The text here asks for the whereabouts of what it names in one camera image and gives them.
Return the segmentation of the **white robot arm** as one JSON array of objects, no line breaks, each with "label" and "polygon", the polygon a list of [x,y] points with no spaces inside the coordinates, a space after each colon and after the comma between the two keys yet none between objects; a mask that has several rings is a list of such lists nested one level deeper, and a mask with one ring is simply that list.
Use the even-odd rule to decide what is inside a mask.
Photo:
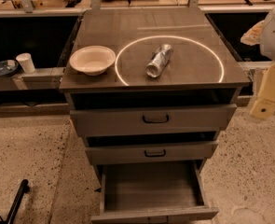
[{"label": "white robot arm", "polygon": [[241,43],[259,45],[260,53],[271,59],[270,67],[263,71],[259,90],[249,104],[252,118],[266,120],[275,113],[275,6],[241,37]]}]

